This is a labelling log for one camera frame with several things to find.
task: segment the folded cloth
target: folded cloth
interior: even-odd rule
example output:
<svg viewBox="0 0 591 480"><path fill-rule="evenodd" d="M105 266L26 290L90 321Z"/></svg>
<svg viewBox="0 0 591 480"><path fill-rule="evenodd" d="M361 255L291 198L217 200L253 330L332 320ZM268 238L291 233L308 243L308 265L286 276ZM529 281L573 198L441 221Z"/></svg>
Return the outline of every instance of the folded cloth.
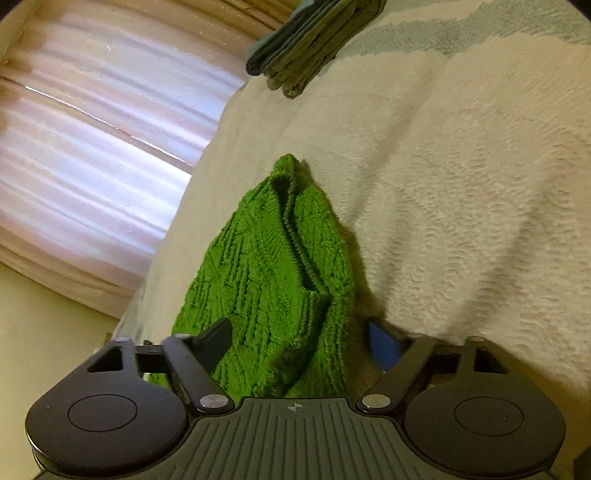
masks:
<svg viewBox="0 0 591 480"><path fill-rule="evenodd" d="M230 318L232 346L213 378L236 401L343 395L354 295L330 203L285 155L210 244L173 333Z"/></svg>
<svg viewBox="0 0 591 480"><path fill-rule="evenodd" d="M296 97L384 4L385 0L304 0L285 25L254 45L246 71L263 73L270 89L282 87L286 97Z"/></svg>

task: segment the green knit hat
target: green knit hat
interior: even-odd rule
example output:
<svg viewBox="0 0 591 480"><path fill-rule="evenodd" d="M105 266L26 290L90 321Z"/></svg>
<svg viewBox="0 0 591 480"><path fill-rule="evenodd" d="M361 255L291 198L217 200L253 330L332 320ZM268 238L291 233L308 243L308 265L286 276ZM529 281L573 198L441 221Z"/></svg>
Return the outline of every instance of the green knit hat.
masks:
<svg viewBox="0 0 591 480"><path fill-rule="evenodd" d="M213 377L235 401L344 395L354 296L330 203L288 154L211 243L173 333L197 335L230 318L232 347Z"/></svg>

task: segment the gray fabric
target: gray fabric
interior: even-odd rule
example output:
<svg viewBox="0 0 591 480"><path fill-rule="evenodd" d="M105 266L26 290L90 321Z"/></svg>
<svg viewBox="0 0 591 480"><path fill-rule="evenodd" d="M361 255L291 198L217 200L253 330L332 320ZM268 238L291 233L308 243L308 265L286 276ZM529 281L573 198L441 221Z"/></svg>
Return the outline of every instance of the gray fabric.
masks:
<svg viewBox="0 0 591 480"><path fill-rule="evenodd" d="M392 12L389 2L382 17ZM464 52L489 37L515 33L552 35L572 44L591 45L591 22L566 0L497 0L483 3L461 20L386 24L357 35L337 58L385 51L435 50L445 56Z"/></svg>
<svg viewBox="0 0 591 480"><path fill-rule="evenodd" d="M339 0L303 0L291 14L287 23L260 39L251 48L246 61L249 75L260 75L277 57L289 50Z"/></svg>

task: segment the crosshair logo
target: crosshair logo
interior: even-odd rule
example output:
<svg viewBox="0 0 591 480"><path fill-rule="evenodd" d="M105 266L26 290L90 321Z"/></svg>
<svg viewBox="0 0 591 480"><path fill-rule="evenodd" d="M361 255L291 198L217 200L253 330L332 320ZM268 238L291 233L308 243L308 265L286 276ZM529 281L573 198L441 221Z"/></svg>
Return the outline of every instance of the crosshair logo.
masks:
<svg viewBox="0 0 591 480"><path fill-rule="evenodd" d="M304 406L301 403L293 402L290 403L287 408L289 408L291 411L300 411L302 408L304 408Z"/></svg>

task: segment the white bedspread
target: white bedspread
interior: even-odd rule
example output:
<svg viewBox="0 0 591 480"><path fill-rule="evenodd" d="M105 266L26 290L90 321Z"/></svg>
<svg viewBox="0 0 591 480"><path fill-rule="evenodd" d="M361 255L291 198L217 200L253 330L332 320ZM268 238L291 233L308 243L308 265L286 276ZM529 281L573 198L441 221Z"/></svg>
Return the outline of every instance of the white bedspread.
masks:
<svg viewBox="0 0 591 480"><path fill-rule="evenodd" d="M390 0L295 100L224 111L135 305L167 336L209 242L285 153L358 244L375 313L483 335L591 442L591 27L563 0Z"/></svg>

